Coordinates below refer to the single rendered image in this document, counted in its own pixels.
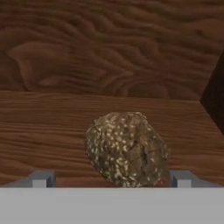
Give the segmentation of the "brown wooden cabinet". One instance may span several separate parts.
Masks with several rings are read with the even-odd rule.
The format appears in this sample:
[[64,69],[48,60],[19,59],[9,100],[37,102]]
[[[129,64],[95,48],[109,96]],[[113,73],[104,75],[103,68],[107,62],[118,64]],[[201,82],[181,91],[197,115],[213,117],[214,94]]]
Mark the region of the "brown wooden cabinet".
[[138,111],[169,166],[224,185],[224,0],[0,0],[0,185],[53,170],[103,187],[83,138]]

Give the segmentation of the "brown seeded bread loaf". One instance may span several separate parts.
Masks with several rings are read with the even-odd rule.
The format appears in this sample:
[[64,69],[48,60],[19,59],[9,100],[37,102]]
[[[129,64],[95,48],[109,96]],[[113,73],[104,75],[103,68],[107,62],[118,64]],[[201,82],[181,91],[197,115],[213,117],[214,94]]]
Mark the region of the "brown seeded bread loaf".
[[150,187],[165,181],[169,150],[140,112],[111,112],[94,120],[85,133],[92,166],[119,187]]

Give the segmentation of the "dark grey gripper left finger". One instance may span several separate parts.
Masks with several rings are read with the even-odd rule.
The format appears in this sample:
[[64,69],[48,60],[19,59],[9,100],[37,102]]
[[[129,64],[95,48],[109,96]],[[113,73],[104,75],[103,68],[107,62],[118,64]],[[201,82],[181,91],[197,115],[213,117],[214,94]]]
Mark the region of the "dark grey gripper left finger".
[[55,171],[34,171],[26,178],[3,185],[3,187],[55,187]]

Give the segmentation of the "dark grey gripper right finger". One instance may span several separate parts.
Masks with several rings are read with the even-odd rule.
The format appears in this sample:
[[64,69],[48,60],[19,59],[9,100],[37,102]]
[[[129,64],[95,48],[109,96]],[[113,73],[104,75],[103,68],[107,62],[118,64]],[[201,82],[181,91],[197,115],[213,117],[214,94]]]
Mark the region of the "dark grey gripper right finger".
[[215,183],[198,178],[191,171],[171,170],[170,187],[194,188],[194,187],[221,187]]

